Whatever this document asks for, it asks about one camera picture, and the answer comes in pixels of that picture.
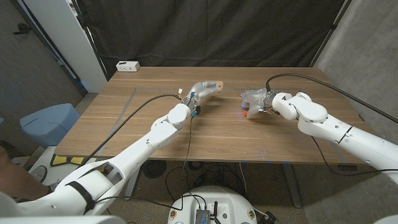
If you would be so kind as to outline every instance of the blue cushion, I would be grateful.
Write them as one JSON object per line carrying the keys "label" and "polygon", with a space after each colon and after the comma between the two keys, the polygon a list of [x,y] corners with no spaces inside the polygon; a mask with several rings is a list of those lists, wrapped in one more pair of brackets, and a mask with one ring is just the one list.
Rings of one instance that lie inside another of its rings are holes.
{"label": "blue cushion", "polygon": [[21,118],[22,131],[38,145],[57,146],[80,115],[72,104],[51,106]]}

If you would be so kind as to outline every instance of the person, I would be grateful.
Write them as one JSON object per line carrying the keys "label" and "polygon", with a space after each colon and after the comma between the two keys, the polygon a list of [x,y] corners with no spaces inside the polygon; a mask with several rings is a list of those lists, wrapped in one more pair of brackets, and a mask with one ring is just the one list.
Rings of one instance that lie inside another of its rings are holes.
{"label": "person", "polygon": [[36,200],[53,192],[54,184],[46,186],[22,167],[13,164],[0,146],[0,191],[10,197]]}

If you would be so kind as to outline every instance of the robotic arm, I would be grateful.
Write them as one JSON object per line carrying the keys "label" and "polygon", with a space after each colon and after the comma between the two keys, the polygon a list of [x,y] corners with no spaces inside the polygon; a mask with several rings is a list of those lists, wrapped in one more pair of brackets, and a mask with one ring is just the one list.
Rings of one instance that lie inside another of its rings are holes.
{"label": "robotic arm", "polygon": [[170,112],[157,119],[149,133],[117,156],[86,164],[64,178],[52,194],[32,202],[15,203],[0,194],[4,217],[99,215],[113,202],[124,184],[158,148],[169,144],[182,129],[183,122],[197,112],[200,100],[210,93],[220,92],[223,82],[196,83],[186,98]]}
{"label": "robotic arm", "polygon": [[[244,98],[242,107],[250,104],[248,118],[269,110],[287,120],[299,115],[298,128],[301,132],[326,139],[376,169],[398,169],[397,145],[340,121],[328,114],[323,106],[312,102],[305,93],[298,92],[292,96],[290,93],[260,89],[246,91],[241,96]],[[398,171],[385,173],[398,184]]]}

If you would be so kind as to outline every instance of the black curtain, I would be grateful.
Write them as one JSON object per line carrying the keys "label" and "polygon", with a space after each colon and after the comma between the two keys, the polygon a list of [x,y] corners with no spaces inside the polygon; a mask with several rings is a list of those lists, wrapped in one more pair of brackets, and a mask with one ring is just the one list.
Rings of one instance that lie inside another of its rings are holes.
{"label": "black curtain", "polygon": [[109,76],[141,66],[307,67],[344,0],[78,0]]}

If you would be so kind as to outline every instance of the white power outlet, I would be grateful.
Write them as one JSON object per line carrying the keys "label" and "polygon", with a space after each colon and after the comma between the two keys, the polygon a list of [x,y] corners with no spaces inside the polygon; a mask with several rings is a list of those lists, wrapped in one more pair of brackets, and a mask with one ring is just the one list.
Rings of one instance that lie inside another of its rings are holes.
{"label": "white power outlet", "polygon": [[139,69],[138,62],[120,61],[116,65],[119,72],[136,72]]}

